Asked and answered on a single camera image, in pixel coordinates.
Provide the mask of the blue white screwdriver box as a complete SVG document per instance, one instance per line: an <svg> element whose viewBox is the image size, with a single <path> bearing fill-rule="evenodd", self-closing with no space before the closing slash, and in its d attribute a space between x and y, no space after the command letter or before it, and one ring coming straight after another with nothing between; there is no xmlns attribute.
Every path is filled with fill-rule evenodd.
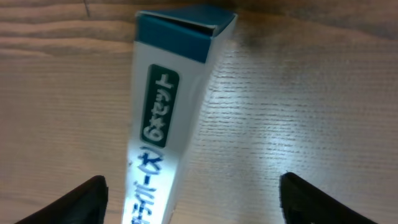
<svg viewBox="0 0 398 224"><path fill-rule="evenodd" d="M123 223L168 223L210 75L237 21L209 5L136 15Z"/></svg>

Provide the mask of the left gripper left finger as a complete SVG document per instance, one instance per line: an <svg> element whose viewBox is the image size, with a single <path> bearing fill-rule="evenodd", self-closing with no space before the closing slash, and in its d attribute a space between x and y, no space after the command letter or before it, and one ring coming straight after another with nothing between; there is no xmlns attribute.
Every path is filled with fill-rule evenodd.
<svg viewBox="0 0 398 224"><path fill-rule="evenodd" d="M107 204L106 179L96 175L16 224L103 224Z"/></svg>

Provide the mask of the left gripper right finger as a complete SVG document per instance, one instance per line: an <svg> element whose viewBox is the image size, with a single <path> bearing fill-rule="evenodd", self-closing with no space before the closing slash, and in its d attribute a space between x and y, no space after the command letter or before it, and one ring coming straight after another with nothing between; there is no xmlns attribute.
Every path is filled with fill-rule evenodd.
<svg viewBox="0 0 398 224"><path fill-rule="evenodd" d="M280 176L279 195L286 224L377 224L293 172Z"/></svg>

